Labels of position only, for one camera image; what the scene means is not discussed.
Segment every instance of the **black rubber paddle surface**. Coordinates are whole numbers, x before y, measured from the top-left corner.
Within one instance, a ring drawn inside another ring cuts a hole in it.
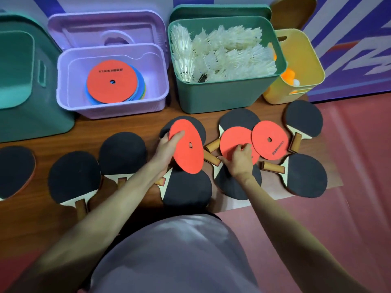
[[[327,174],[322,164],[304,154],[292,154],[288,158],[288,190],[301,197],[320,197],[327,187]]]
[[[204,171],[189,174],[173,168],[163,203],[170,207],[205,208],[212,197],[212,183]]]
[[[22,146],[0,149],[0,198],[7,199],[26,187],[34,174],[35,158]]]
[[[134,174],[147,162],[143,139],[132,132],[120,132],[103,142],[99,165],[103,175]]]
[[[201,137],[202,144],[205,144],[205,141],[206,141],[206,131],[205,131],[205,128],[204,128],[203,124],[198,119],[196,119],[194,117],[191,117],[191,116],[186,116],[186,115],[178,116],[178,117],[175,117],[174,119],[171,119],[161,129],[161,131],[159,133],[159,138],[164,137],[164,135],[170,131],[170,128],[173,125],[173,123],[176,122],[179,119],[186,119],[186,120],[190,121],[194,125],[194,127],[197,129],[197,131],[199,133],[199,136]]]
[[[223,130],[231,127],[245,127],[253,130],[254,126],[259,122],[259,117],[250,110],[239,108],[225,113],[219,121],[219,125]]]
[[[258,184],[262,184],[261,171],[258,165],[254,164],[253,166],[253,176],[257,180]],[[228,168],[223,165],[220,172],[218,173],[215,183],[217,187],[227,196],[232,197],[237,200],[247,200],[248,197],[243,191],[239,183],[231,176]]]
[[[319,109],[308,101],[298,99],[290,103],[284,114],[285,123],[310,137],[318,136],[322,130],[323,117]]]
[[[74,151],[58,159],[49,171],[48,186],[56,203],[99,189],[100,169],[93,155]]]

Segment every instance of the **yellow plastic bin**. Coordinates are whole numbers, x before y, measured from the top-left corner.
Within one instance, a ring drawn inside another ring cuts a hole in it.
[[[290,85],[279,76],[264,92],[265,100],[274,105],[296,100],[325,79],[325,71],[306,34],[297,29],[275,30],[275,33],[288,68],[296,73],[300,86]]]

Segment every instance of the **gray shirt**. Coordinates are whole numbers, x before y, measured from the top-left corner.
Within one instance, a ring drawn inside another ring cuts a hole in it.
[[[178,216],[146,226],[98,264],[90,292],[259,293],[233,231],[209,215]]]

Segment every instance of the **purple box lid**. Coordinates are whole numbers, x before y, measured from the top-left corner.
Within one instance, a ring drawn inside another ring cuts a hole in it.
[[[154,43],[163,49],[166,66],[169,50],[166,27],[152,10],[54,14],[50,35],[63,50],[115,44]]]

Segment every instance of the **green storage box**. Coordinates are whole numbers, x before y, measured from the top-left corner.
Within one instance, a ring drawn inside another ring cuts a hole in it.
[[[61,50],[33,20],[0,14],[0,142],[65,133],[74,114],[56,101]]]
[[[220,25],[225,29],[233,26],[260,27],[262,46],[266,47],[271,43],[277,55],[277,72],[259,78],[190,84],[180,80],[174,68],[179,103],[183,111],[193,114],[248,107],[285,71],[287,63],[270,19],[271,10],[266,5],[180,5],[174,8],[168,27],[171,55],[170,35],[175,24],[187,28],[192,39],[202,29],[209,34]]]

